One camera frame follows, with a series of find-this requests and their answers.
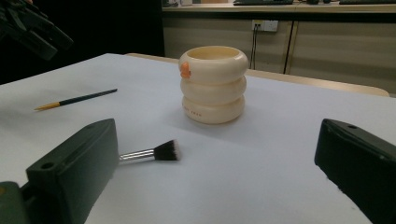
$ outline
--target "brush ferrule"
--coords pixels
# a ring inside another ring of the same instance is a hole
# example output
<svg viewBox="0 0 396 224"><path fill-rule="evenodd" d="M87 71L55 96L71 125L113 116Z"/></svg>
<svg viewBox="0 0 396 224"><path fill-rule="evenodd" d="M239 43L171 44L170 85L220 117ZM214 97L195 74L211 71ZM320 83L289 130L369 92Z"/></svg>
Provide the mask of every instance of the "brush ferrule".
<svg viewBox="0 0 396 224"><path fill-rule="evenodd" d="M134 161L147 157L154 157L154 149L140 150L132 153L120 155L120 161Z"/></svg>

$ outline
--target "makeup brush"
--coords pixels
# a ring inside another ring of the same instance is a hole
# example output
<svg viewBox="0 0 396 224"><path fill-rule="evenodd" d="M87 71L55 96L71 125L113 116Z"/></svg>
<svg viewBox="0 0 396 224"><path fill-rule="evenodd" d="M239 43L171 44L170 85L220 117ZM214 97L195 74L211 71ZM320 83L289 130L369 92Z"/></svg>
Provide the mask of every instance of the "makeup brush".
<svg viewBox="0 0 396 224"><path fill-rule="evenodd" d="M171 140L155 148L140 150L120 155L120 161L134 161L138 159L154 157L156 161L178 161L180 151L177 140Z"/></svg>

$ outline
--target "pen holder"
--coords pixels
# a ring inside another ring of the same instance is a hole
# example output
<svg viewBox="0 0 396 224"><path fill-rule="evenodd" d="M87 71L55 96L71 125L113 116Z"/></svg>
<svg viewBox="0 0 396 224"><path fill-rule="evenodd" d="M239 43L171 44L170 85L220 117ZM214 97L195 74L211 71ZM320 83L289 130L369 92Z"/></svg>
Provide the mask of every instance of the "pen holder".
<svg viewBox="0 0 396 224"><path fill-rule="evenodd" d="M219 124L244 110L248 58L239 49L207 46L186 51L179 59L182 105L198 122Z"/></svg>

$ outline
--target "paintbrush tip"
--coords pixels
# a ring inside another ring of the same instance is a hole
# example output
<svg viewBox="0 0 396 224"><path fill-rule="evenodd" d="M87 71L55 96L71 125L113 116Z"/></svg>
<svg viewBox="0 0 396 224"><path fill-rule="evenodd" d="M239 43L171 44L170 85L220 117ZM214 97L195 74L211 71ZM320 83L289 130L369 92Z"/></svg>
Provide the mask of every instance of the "paintbrush tip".
<svg viewBox="0 0 396 224"><path fill-rule="evenodd" d="M179 161L181 159L177 140L171 140L154 148L156 161Z"/></svg>

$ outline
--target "cup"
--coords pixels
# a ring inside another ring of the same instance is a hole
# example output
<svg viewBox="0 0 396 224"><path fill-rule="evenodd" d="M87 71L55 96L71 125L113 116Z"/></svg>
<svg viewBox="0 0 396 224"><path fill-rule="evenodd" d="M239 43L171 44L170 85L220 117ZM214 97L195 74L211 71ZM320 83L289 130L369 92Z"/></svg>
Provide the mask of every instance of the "cup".
<svg viewBox="0 0 396 224"><path fill-rule="evenodd" d="M182 105L189 118L219 124L242 114L248 58L241 50L224 46L190 49L178 66Z"/></svg>

